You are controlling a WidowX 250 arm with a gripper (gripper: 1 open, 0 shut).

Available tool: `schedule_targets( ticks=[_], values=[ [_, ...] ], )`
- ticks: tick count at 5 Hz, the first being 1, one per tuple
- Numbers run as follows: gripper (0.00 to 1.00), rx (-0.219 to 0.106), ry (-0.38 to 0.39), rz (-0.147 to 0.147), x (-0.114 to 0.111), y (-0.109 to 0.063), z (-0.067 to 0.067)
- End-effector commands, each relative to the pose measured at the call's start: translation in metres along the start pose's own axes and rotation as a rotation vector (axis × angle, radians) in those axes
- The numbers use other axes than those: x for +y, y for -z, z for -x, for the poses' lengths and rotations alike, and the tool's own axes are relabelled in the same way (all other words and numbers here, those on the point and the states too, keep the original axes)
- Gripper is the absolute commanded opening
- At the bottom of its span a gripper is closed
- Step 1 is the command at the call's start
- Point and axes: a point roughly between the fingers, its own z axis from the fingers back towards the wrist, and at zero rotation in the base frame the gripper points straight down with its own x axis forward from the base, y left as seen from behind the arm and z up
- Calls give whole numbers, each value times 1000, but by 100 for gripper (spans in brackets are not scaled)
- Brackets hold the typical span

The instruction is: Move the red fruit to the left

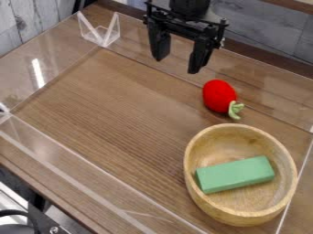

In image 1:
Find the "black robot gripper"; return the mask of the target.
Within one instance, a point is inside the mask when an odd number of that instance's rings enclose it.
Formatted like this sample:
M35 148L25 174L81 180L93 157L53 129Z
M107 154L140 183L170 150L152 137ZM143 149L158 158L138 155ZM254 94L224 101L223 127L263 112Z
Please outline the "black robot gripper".
M159 17L188 30L204 32L211 29L208 37L200 35L194 40L192 53L188 61L188 73L196 74L207 64L211 52L223 46L223 32L229 26L226 18L218 16L211 8L212 0L147 0L147 16ZM156 61L170 53L171 37L163 26L148 20L150 51Z

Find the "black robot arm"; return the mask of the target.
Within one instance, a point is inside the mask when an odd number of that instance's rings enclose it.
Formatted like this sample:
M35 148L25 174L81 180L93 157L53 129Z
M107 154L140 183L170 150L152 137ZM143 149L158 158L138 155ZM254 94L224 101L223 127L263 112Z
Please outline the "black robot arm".
M229 21L210 7L211 0L147 0L143 23L147 25L150 52L156 61L170 54L171 35L194 42L188 73L207 64L212 50L223 47Z

